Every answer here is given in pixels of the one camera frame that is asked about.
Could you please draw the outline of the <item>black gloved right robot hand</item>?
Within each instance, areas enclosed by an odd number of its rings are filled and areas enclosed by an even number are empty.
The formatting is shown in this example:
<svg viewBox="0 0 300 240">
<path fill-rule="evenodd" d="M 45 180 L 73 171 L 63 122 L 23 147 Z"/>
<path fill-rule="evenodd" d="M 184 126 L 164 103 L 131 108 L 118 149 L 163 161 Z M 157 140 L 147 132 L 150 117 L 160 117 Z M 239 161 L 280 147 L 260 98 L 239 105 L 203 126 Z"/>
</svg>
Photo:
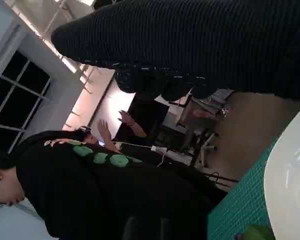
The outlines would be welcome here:
<svg viewBox="0 0 300 240">
<path fill-rule="evenodd" d="M 59 26 L 51 42 L 143 99 L 224 89 L 300 101 L 300 0 L 123 0 Z"/>
</svg>

